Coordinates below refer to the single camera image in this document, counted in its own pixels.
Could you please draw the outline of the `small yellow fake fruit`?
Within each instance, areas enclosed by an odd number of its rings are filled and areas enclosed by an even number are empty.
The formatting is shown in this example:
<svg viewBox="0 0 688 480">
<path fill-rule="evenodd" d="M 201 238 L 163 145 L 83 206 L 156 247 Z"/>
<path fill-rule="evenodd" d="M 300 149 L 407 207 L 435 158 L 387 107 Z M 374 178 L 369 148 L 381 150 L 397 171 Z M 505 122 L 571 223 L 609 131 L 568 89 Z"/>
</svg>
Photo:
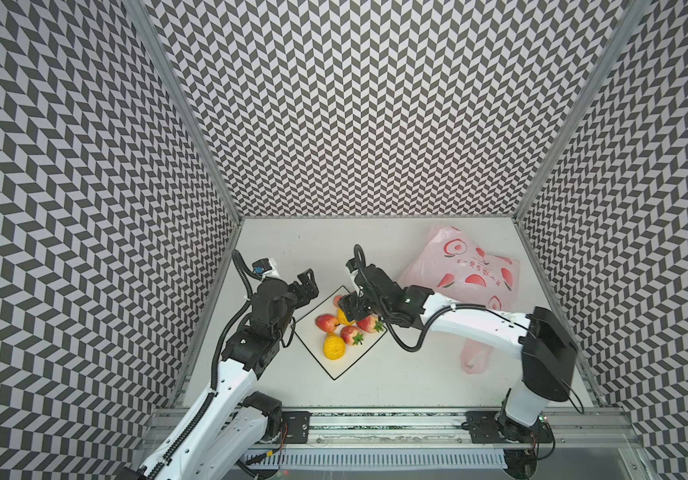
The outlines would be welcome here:
<svg viewBox="0 0 688 480">
<path fill-rule="evenodd" d="M 338 323 L 343 326 L 352 326 L 356 323 L 355 320 L 350 320 L 345 312 L 340 308 L 337 309 L 337 319 Z"/>
</svg>

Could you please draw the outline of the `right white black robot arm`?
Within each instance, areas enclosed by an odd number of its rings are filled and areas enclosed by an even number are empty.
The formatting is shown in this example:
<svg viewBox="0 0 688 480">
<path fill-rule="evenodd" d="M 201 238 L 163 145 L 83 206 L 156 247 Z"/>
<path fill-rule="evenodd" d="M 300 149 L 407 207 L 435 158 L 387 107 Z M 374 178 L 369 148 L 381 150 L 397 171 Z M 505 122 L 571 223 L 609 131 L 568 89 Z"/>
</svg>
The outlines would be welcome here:
<svg viewBox="0 0 688 480">
<path fill-rule="evenodd" d="M 505 397 L 500 425 L 533 427 L 549 403 L 570 399 L 578 347 L 551 310 L 507 313 L 426 287 L 401 287 L 381 268 L 364 266 L 355 258 L 346 268 L 355 291 L 339 301 L 340 308 L 352 319 L 376 315 L 404 351 L 419 351 L 429 333 L 440 332 L 521 361 L 522 374 Z"/>
</svg>

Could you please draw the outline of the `red fake apple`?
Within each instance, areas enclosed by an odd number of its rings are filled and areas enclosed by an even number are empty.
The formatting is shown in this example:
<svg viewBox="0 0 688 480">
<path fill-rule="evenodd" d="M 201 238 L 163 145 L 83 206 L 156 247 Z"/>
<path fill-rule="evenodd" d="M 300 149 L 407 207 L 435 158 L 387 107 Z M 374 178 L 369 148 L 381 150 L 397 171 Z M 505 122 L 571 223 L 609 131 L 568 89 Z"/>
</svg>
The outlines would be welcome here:
<svg viewBox="0 0 688 480">
<path fill-rule="evenodd" d="M 316 317 L 314 323 L 320 330 L 326 333 L 334 333 L 339 326 L 338 318 L 331 314 L 323 314 Z"/>
</svg>

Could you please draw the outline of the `yellow fake lemon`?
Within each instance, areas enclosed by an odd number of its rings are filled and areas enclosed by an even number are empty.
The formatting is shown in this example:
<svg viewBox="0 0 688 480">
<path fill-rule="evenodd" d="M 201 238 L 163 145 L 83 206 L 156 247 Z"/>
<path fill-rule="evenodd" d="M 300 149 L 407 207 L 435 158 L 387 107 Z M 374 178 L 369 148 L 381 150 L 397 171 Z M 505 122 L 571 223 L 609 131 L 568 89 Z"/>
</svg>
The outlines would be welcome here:
<svg viewBox="0 0 688 480">
<path fill-rule="evenodd" d="M 347 344 L 342 340 L 342 338 L 335 334 L 329 333 L 326 335 L 322 352 L 326 359 L 328 360 L 339 360 L 346 353 Z"/>
</svg>

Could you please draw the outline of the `pink plastic bag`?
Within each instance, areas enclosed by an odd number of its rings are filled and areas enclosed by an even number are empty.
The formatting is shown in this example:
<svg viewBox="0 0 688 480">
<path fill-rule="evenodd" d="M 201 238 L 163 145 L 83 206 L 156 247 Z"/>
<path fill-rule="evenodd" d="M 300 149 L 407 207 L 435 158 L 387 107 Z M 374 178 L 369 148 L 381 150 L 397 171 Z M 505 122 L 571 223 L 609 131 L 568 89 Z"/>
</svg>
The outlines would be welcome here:
<svg viewBox="0 0 688 480">
<path fill-rule="evenodd" d="M 518 260 L 484 250 L 453 226 L 436 226 L 397 283 L 431 288 L 491 310 L 511 311 L 517 300 L 519 274 Z"/>
</svg>

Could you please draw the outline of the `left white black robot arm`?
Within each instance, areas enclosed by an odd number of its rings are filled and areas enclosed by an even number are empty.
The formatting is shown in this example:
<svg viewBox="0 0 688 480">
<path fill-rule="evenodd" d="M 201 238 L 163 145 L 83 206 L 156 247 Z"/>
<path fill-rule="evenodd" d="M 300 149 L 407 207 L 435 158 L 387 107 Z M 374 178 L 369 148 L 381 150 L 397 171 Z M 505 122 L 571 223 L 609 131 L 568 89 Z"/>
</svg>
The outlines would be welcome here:
<svg viewBox="0 0 688 480">
<path fill-rule="evenodd" d="M 314 272 L 288 284 L 274 270 L 231 319 L 217 342 L 211 379 L 156 450 L 118 479 L 221 479 L 254 444 L 280 435 L 282 402 L 257 383 L 283 346 L 296 309 L 319 295 Z"/>
</svg>

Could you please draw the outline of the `red fake strawberry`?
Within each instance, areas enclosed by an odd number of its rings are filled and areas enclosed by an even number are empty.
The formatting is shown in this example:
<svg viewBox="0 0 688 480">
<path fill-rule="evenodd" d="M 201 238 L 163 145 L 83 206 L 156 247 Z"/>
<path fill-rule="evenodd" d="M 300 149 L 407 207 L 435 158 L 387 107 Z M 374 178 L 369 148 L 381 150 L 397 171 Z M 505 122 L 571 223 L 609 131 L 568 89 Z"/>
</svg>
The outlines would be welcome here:
<svg viewBox="0 0 688 480">
<path fill-rule="evenodd" d="M 356 322 L 357 327 L 366 333 L 379 333 L 385 330 L 384 323 L 375 315 Z"/>
<path fill-rule="evenodd" d="M 362 331 L 352 325 L 344 326 L 339 335 L 348 346 L 361 345 L 364 341 Z"/>
</svg>

